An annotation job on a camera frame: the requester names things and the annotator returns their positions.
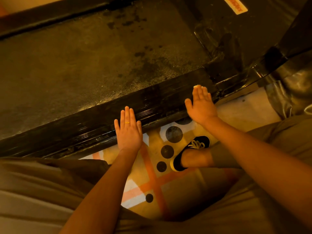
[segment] sticker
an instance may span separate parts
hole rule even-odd
[[[236,15],[248,11],[248,9],[240,2],[240,0],[224,0],[235,12]]]

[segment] sneaker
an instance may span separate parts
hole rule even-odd
[[[207,136],[202,135],[195,137],[187,146],[182,149],[182,151],[175,157],[173,157],[170,161],[171,169],[175,172],[181,172],[187,168],[182,167],[181,165],[181,157],[182,153],[185,149],[204,149],[208,148],[210,145],[210,140]]]

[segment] floor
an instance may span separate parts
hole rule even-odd
[[[217,107],[222,120],[242,131],[280,121],[268,102],[263,88]],[[194,137],[211,134],[192,120],[185,119],[162,126],[143,135],[143,147],[127,179],[122,206],[144,217],[170,220],[200,202],[224,194],[242,174],[239,169],[186,169],[176,173],[170,158],[178,154]],[[113,163],[117,145],[84,159],[102,159]]]

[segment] black dot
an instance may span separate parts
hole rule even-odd
[[[193,120],[189,116],[187,116],[185,118],[182,118],[182,119],[176,121],[176,123],[179,125],[187,125],[187,124],[191,123],[192,121]]]
[[[166,138],[171,143],[177,143],[183,138],[183,133],[177,126],[170,126],[166,131]]]
[[[156,165],[156,168],[159,172],[163,173],[164,171],[167,170],[167,164],[163,161],[159,162],[157,165]]]
[[[147,194],[145,200],[147,203],[151,203],[154,200],[154,196],[152,194]]]
[[[170,145],[165,145],[161,148],[160,153],[164,158],[172,158],[174,155],[174,149]]]

